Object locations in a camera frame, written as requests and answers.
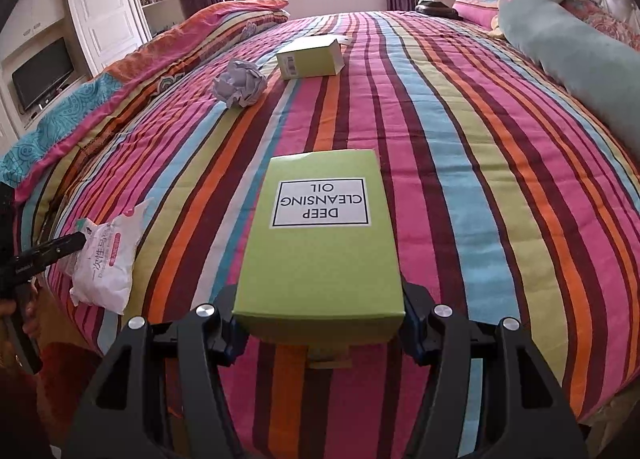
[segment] white label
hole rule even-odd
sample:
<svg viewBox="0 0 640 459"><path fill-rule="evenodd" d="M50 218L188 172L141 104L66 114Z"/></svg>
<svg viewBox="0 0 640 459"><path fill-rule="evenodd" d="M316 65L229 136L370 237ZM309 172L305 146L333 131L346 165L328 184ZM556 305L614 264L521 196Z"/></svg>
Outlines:
<svg viewBox="0 0 640 459"><path fill-rule="evenodd" d="M293 57L293 55L286 56L284 62L287 76L298 76L298 70L296 69L296 59Z"/></svg>
<svg viewBox="0 0 640 459"><path fill-rule="evenodd" d="M271 228L370 225L363 178L280 181Z"/></svg>

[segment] crumpled paper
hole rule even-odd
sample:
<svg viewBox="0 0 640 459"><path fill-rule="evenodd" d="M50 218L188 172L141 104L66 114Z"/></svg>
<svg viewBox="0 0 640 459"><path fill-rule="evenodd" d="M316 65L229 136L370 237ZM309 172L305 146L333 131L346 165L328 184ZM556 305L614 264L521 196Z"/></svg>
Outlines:
<svg viewBox="0 0 640 459"><path fill-rule="evenodd" d="M235 103L240 106L254 105L267 88L267 78L258 66L242 60L231 60L219 78L213 79L211 92L226 106Z"/></svg>

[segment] light blue bolster pillow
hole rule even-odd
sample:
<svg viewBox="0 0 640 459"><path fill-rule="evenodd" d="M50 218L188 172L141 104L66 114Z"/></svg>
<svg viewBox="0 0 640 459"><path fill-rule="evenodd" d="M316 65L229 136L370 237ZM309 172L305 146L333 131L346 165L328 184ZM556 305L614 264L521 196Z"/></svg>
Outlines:
<svg viewBox="0 0 640 459"><path fill-rule="evenodd" d="M500 29L606 124L640 163L640 53L554 0L501 0Z"/></svg>

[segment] striped bedspread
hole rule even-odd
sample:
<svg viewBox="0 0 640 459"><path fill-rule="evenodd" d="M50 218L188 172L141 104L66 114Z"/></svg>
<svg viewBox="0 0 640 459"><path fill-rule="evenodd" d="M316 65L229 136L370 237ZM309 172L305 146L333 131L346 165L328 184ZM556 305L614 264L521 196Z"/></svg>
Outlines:
<svg viewBox="0 0 640 459"><path fill-rule="evenodd" d="M283 81L274 52L325 33L353 38L340 74ZM210 92L232 58L255 61L268 78L244 110L225 110ZM171 61L168 89L141 110L120 106L85 129L23 206L18 235L28 245L71 232L80 217L105 222L153 199L123 317L74 308L69 279L48 270L97 349L133 315L176 319L238 280L272 156L368 148L380 159L408 281L472 319L523 320L579 417L635 375L638 169L606 127L507 44L460 22L368 12L281 23L180 63L187 69ZM122 75L107 76L120 89ZM127 103L149 89L127 87ZM304 349L251 340L222 371L244 446L287 459L399 458L426 371L396 341L354 348L352 359L350 369L309 370ZM461 451L479 413L481 365L472 370Z"/></svg>

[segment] black tool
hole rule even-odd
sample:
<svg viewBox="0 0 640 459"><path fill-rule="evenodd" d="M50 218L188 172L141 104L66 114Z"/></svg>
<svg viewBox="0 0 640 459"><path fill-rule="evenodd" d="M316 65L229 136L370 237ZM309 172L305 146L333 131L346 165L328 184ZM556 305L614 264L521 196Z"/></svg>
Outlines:
<svg viewBox="0 0 640 459"><path fill-rule="evenodd" d="M428 291L404 284L404 352L432 365L406 459L455 459L470 360L484 360L481 423L468 459L586 459L572 411L527 331L513 318L469 321ZM63 459L178 458L166 422L165 357L177 357L191 458L239 459L217 367L231 366L247 333L231 315L236 288L173 323L132 318L87 388Z"/></svg>
<svg viewBox="0 0 640 459"><path fill-rule="evenodd" d="M3 317L9 338L25 372L42 368L38 346L22 331L25 307L31 297L30 281L59 259L82 249L85 238L73 233L13 256L14 189L0 183L0 299L15 299L17 309Z"/></svg>

